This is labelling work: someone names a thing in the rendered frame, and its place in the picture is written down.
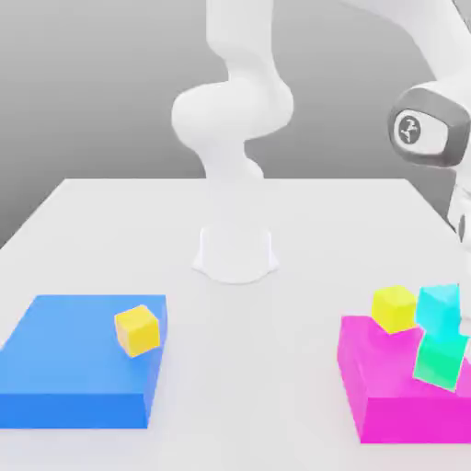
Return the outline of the small orange-yellow cube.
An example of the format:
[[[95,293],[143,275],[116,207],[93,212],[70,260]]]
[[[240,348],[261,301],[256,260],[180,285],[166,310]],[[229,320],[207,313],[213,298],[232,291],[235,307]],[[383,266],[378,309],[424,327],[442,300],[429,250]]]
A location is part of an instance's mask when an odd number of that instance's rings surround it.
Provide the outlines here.
[[[159,320],[146,305],[118,313],[114,325],[117,340],[130,358],[161,346]]]

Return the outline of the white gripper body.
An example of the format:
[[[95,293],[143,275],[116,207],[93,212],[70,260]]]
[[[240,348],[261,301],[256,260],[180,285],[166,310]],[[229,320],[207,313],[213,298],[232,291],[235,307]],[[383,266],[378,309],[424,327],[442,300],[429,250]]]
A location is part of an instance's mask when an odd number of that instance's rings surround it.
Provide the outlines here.
[[[462,244],[460,288],[460,332],[471,333],[471,246]]]

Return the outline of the small cyan cube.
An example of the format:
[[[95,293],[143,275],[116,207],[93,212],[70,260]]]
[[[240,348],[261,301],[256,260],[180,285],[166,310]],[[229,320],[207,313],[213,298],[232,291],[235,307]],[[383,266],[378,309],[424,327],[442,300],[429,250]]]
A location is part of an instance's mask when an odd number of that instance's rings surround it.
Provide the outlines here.
[[[455,284],[424,286],[419,289],[415,322],[423,330],[421,344],[444,348],[468,342],[460,333],[460,290]]]

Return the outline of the large blue box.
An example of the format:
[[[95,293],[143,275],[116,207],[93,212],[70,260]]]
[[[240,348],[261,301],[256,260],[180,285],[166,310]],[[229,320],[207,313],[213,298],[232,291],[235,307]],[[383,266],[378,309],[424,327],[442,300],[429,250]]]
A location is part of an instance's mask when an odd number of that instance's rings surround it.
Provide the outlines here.
[[[159,294],[37,296],[0,349],[0,429],[145,429],[163,349],[130,358],[114,317],[144,305],[167,333]]]

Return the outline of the large magenta box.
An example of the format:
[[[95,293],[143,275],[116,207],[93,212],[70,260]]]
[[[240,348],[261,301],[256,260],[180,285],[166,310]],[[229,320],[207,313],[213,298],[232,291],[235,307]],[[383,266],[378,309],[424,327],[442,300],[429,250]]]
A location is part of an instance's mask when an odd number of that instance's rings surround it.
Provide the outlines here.
[[[362,443],[470,443],[471,363],[455,391],[413,377],[423,331],[386,333],[369,316],[340,320],[337,359]]]

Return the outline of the small green cube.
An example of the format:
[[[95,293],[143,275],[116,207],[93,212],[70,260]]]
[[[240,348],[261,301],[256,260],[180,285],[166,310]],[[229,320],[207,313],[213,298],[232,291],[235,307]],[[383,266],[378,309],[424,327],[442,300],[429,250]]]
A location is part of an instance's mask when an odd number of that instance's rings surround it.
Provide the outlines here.
[[[439,338],[425,332],[420,340],[413,377],[454,392],[461,373],[469,337]]]

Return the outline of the small yellow cube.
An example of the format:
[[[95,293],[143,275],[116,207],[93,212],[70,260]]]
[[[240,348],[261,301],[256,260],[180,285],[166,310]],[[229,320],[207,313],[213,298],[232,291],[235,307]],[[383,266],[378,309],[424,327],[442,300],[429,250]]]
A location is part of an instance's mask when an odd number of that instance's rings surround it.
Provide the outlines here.
[[[395,285],[378,289],[373,294],[372,318],[388,334],[416,326],[417,297],[406,287]]]

